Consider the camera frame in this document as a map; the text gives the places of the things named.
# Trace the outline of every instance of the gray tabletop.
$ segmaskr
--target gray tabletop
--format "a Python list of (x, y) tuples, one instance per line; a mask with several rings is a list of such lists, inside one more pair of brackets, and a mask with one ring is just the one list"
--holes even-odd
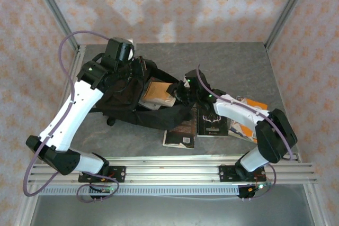
[[(84, 62), (104, 52), (105, 45), (87, 45)], [(269, 106), (283, 104), (264, 45), (245, 43), (150, 43), (138, 44), (137, 55), (151, 59), (158, 68), (178, 79), (200, 64), (212, 88), (231, 96), (245, 96)], [(79, 127), (72, 147), (84, 152), (113, 156), (238, 155), (256, 145), (232, 136), (197, 137), (194, 149), (169, 148), (162, 145), (164, 131), (116, 121), (106, 125), (101, 113), (89, 114)]]

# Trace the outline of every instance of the black backpack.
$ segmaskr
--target black backpack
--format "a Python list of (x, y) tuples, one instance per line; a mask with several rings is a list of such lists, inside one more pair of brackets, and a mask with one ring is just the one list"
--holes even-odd
[(115, 120), (149, 128), (170, 130), (179, 125), (189, 114), (193, 104), (183, 105), (176, 100), (172, 107), (161, 106), (158, 110), (150, 110), (138, 104), (146, 83), (155, 78), (167, 83), (178, 83), (172, 75), (157, 68), (156, 64), (144, 59), (146, 71), (143, 76), (132, 77), (126, 81), (119, 80), (110, 87), (90, 112), (102, 112), (108, 116), (107, 124), (113, 126)]

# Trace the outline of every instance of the wall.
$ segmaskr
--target wall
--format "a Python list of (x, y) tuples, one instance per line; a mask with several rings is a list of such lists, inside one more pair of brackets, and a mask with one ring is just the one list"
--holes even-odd
[[(73, 31), (136, 42), (265, 41), (287, 0), (56, 0)], [(80, 43), (104, 41), (79, 37)]]
[[(0, 0), (0, 10), (0, 224), (13, 225), (32, 157), (25, 141), (51, 121), (63, 91), (63, 35), (43, 0)], [(66, 67), (73, 55), (67, 46)]]
[(270, 52), (305, 161), (339, 221), (339, 0), (300, 0)]

